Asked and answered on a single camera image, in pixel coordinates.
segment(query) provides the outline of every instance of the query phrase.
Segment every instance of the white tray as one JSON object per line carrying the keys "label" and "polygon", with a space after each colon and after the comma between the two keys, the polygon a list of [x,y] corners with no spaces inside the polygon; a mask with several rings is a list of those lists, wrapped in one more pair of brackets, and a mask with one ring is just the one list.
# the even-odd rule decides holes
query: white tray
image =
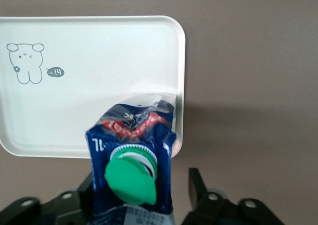
{"label": "white tray", "polygon": [[182,142],[184,59],[184,31],[167,16],[0,17],[0,143],[89,158],[85,131],[132,92],[177,94]]}

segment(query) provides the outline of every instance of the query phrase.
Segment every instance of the open green lid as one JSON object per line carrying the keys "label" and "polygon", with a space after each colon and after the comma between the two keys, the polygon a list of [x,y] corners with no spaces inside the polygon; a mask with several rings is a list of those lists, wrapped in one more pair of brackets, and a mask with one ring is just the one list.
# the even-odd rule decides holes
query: open green lid
{"label": "open green lid", "polygon": [[116,196],[128,204],[156,203],[156,184],[153,176],[150,175],[145,164],[130,156],[123,156],[122,151],[117,153],[106,166],[105,179]]}

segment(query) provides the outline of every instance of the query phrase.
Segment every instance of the speech bubble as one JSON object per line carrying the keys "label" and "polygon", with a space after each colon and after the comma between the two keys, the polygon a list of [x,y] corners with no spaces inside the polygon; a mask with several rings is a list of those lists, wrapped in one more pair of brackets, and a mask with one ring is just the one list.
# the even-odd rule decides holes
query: speech bubble
{"label": "speech bubble", "polygon": [[53,67],[47,70],[48,71],[46,73],[51,77],[62,77],[64,75],[64,70],[60,67]]}

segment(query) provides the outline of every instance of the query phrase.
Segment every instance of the cartoon bear drawing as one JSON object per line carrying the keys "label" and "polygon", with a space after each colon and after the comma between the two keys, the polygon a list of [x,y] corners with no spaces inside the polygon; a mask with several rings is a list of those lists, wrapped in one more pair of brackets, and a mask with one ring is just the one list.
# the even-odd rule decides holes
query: cartoon bear drawing
{"label": "cartoon bear drawing", "polygon": [[6,48],[10,51],[10,61],[21,84],[41,82],[44,45],[7,44]]}

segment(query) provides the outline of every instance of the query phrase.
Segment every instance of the red label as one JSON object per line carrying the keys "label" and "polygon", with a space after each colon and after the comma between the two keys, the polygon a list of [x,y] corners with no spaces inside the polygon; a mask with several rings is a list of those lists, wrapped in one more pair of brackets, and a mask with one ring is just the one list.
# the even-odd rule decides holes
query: red label
{"label": "red label", "polygon": [[105,120],[101,124],[107,127],[108,129],[116,132],[121,137],[126,136],[130,138],[135,138],[135,137],[141,136],[148,127],[158,122],[164,123],[165,118],[159,116],[155,112],[152,112],[150,113],[149,117],[139,127],[137,127],[134,130],[124,127],[121,121]]}

